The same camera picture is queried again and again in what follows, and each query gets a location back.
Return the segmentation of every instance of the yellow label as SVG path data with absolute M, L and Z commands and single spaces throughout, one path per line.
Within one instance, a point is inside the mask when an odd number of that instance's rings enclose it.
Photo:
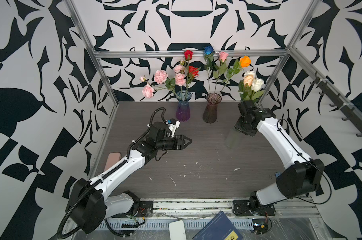
M 236 240 L 238 238 L 237 234 L 232 231 L 229 236 L 227 236 L 227 238 L 225 238 L 225 240 Z

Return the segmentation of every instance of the white rectangular object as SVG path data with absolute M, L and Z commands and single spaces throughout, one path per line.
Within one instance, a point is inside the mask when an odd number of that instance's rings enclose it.
M 169 224 L 170 240 L 186 240 L 185 226 L 182 220 Z

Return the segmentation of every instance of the blue rose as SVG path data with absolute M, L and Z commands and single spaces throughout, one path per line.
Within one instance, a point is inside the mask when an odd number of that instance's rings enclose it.
M 211 46 L 204 47 L 204 54 L 209 55 L 214 52 L 214 49 Z

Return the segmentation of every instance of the brown glass vase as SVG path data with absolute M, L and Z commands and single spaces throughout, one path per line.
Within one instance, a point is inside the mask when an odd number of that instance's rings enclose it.
M 213 123 L 217 120 L 217 108 L 218 103 L 221 102 L 222 98 L 217 93 L 209 93 L 206 96 L 207 105 L 203 114 L 203 120 L 207 123 Z

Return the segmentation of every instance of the red rose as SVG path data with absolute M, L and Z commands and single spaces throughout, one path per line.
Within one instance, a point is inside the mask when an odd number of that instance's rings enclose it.
M 184 55 L 185 55 L 185 59 L 186 59 L 187 61 L 189 61 L 189 60 L 192 60 L 193 52 L 190 51 L 190 50 L 186 50 L 186 51 L 184 52 Z
M 198 71 L 196 71 L 198 68 L 195 68 L 193 66 L 189 66 L 189 73 L 193 76 L 193 78 L 195 78 L 198 75 Z

